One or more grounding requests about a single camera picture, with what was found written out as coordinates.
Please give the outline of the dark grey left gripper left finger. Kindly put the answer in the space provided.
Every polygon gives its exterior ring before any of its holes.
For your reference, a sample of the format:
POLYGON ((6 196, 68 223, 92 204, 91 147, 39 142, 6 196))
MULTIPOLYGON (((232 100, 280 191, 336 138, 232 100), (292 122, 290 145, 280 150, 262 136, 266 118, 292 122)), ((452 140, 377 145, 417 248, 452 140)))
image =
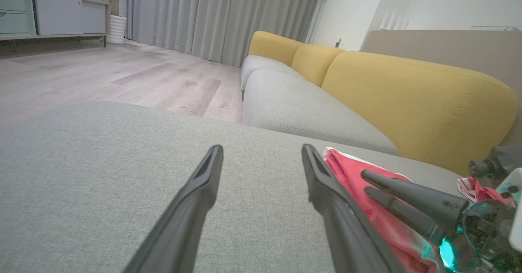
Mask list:
POLYGON ((155 223, 125 273, 192 273, 207 213, 216 202, 222 145, 213 145, 155 223))

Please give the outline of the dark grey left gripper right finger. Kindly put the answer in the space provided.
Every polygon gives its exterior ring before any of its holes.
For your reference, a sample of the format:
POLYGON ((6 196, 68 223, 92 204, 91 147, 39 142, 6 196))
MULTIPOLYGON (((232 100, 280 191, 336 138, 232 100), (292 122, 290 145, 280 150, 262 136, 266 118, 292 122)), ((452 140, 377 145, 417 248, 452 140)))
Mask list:
POLYGON ((317 149, 304 144, 308 200, 324 219, 337 273, 404 273, 406 269, 317 149))

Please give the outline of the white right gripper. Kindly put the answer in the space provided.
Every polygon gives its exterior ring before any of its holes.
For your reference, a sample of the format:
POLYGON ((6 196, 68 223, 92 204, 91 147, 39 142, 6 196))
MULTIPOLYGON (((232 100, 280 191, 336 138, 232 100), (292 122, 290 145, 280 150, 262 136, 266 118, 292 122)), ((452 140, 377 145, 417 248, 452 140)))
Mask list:
POLYGON ((448 273, 520 273, 521 168, 495 190, 471 177, 457 180, 466 199, 368 169, 361 177, 377 187, 365 187, 367 196, 430 243, 440 245, 448 273), (446 233, 439 226, 459 226, 455 240, 444 240, 446 233))

